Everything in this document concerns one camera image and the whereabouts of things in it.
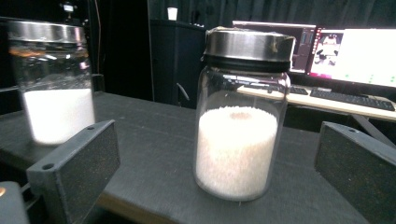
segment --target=metallic lid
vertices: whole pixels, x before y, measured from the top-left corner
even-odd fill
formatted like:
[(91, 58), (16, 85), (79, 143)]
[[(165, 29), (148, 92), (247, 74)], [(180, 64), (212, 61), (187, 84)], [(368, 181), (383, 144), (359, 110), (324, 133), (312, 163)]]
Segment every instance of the metallic lid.
[(8, 39), (70, 44), (87, 42), (82, 27), (37, 21), (10, 21)]
[(217, 27), (206, 32), (205, 56), (291, 62), (295, 37), (240, 28)]

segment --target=glass jar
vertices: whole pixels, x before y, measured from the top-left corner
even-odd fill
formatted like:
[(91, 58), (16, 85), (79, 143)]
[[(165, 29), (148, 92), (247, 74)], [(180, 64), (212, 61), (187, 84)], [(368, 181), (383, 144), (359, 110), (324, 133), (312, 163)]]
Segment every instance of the glass jar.
[(198, 87), (194, 175), (207, 192), (249, 201), (267, 191), (287, 109), (295, 38), (207, 32)]
[(95, 123), (83, 28), (8, 23), (9, 53), (33, 140), (59, 145)]

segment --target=salt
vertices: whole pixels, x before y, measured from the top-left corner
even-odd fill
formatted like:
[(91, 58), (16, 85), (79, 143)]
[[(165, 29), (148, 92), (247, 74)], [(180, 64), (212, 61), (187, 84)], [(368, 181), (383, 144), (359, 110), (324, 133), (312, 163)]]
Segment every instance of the salt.
[(28, 91), (23, 94), (33, 139), (61, 144), (94, 124), (91, 89)]
[(198, 184), (227, 199), (262, 194), (276, 130), (276, 117), (253, 107), (223, 107), (204, 113), (198, 131)]

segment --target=white desk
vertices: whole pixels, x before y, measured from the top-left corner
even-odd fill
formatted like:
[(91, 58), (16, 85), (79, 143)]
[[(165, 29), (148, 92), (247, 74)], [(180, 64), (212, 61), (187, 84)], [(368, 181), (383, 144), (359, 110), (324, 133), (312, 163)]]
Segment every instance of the white desk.
[[(272, 91), (268, 93), (266, 90), (252, 89), (242, 86), (238, 88), (238, 91), (245, 94), (252, 94), (256, 96), (263, 96), (266, 98), (282, 98), (283, 94), (278, 91)], [(350, 114), (358, 114), (369, 118), (386, 119), (396, 121), (396, 111), (388, 111), (383, 109), (371, 108), (369, 106), (352, 105), (347, 103), (336, 102), (332, 100), (320, 99), (317, 97), (309, 96), (311, 90), (306, 89), (308, 95), (290, 93), (287, 95), (289, 104), (293, 105), (308, 105), (322, 109), (328, 109), (337, 112), (345, 112)], [(369, 96), (370, 98), (376, 98), (379, 100), (388, 100), (381, 97)]]

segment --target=white granules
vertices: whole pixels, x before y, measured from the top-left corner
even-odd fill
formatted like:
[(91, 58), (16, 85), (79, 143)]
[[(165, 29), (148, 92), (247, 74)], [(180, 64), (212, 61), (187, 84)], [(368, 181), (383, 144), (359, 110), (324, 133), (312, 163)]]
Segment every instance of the white granules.
[(33, 139), (61, 144), (94, 124), (91, 89), (28, 91), (23, 94)]
[(261, 194), (276, 130), (276, 117), (253, 107), (223, 107), (204, 113), (199, 120), (195, 167), (200, 185), (229, 199)]

